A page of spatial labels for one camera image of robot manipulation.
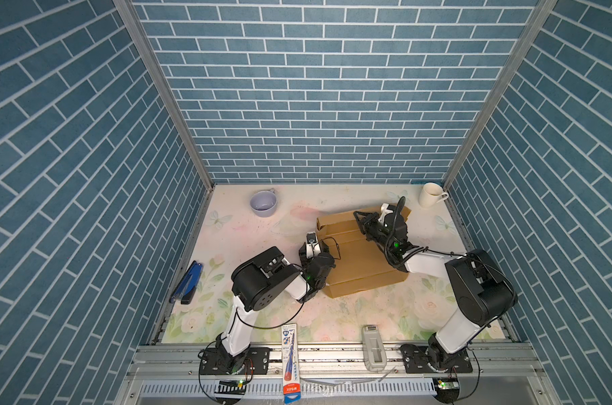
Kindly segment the brown cardboard box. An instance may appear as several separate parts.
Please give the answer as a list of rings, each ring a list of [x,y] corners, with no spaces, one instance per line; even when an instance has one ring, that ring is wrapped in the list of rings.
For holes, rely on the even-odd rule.
[[[319,217],[316,234],[336,258],[323,288],[331,298],[395,285],[408,278],[409,273],[392,268],[381,249],[366,240],[352,211]]]

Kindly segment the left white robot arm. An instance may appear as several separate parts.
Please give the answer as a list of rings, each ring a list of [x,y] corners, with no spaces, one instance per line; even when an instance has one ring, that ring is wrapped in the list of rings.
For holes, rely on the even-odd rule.
[[[291,263],[276,246],[254,256],[233,271],[232,315],[217,337],[217,349],[229,359],[245,355],[260,311],[282,293],[300,304],[314,298],[339,258],[324,241],[306,242],[299,249],[299,263]]]

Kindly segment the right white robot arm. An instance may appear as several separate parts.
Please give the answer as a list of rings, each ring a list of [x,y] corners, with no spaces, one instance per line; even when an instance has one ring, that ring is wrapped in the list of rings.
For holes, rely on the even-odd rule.
[[[361,233],[378,246],[392,268],[449,281],[457,309],[428,340],[431,366],[444,368],[517,303],[512,283],[483,249],[459,254],[415,246],[408,240],[401,207],[390,204],[383,205],[380,213],[355,211],[353,217]]]

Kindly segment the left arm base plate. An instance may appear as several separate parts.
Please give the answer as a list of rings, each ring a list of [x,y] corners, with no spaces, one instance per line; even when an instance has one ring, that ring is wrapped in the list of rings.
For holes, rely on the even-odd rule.
[[[268,347],[248,347],[241,354],[231,356],[225,349],[205,349],[201,356],[200,373],[207,376],[266,375],[271,350]]]

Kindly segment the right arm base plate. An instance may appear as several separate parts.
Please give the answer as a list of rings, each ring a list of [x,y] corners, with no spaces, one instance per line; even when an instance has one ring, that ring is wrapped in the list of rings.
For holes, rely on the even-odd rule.
[[[473,366],[467,350],[447,354],[441,347],[419,347],[403,344],[399,347],[407,374],[451,373],[470,374]]]

